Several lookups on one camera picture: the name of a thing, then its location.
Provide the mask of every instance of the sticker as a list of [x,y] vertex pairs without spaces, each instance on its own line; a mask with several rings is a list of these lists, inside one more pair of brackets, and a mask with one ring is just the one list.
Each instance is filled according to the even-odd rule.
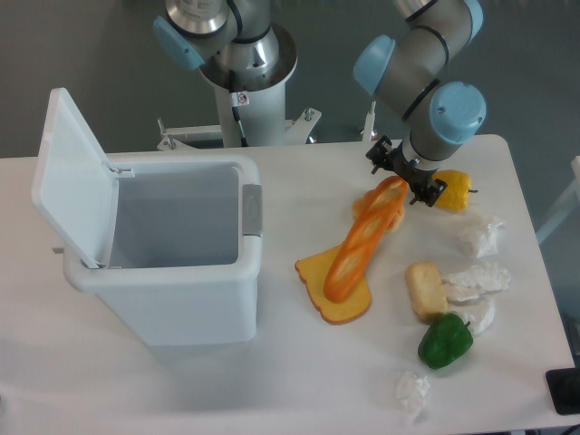
[[247,92],[232,92],[229,94],[232,99],[232,107],[247,106],[250,103],[250,97]]

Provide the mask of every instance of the orange bread toy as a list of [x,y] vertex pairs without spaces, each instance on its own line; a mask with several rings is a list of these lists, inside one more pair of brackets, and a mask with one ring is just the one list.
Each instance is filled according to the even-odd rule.
[[344,302],[363,278],[382,235],[399,213],[407,187],[403,179],[388,177],[365,200],[324,280],[327,299]]
[[[354,201],[353,215],[355,219],[360,214],[360,210],[369,205],[367,202],[373,192],[374,190],[370,190],[364,197]],[[387,230],[396,229],[402,222],[404,215],[404,206],[401,202]],[[349,297],[340,303],[333,302],[324,295],[324,281],[341,247],[342,245],[339,245],[321,254],[298,260],[295,263],[295,268],[306,285],[310,300],[323,319],[329,324],[351,322],[366,313],[372,301],[371,292],[364,276],[356,283]]]

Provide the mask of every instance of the open lid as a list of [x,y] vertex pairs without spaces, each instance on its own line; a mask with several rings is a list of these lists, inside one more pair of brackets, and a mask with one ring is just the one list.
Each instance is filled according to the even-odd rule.
[[117,217],[114,168],[66,89],[53,89],[33,181],[33,203],[90,268],[108,261]]

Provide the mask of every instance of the yellow bell pepper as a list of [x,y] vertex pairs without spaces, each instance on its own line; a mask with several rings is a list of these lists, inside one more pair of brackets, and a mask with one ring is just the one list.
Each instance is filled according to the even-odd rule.
[[471,177],[469,174],[460,170],[438,170],[433,174],[433,179],[440,179],[447,183],[447,188],[435,203],[436,206],[447,210],[465,210],[469,205],[469,194],[477,192],[476,190],[471,190]]

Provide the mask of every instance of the green bell pepper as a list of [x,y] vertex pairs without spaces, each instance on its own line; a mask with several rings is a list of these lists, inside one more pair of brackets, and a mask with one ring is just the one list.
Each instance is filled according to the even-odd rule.
[[453,363],[469,350],[473,337],[468,329],[454,313],[446,313],[435,321],[419,344],[419,357],[431,369],[440,369]]

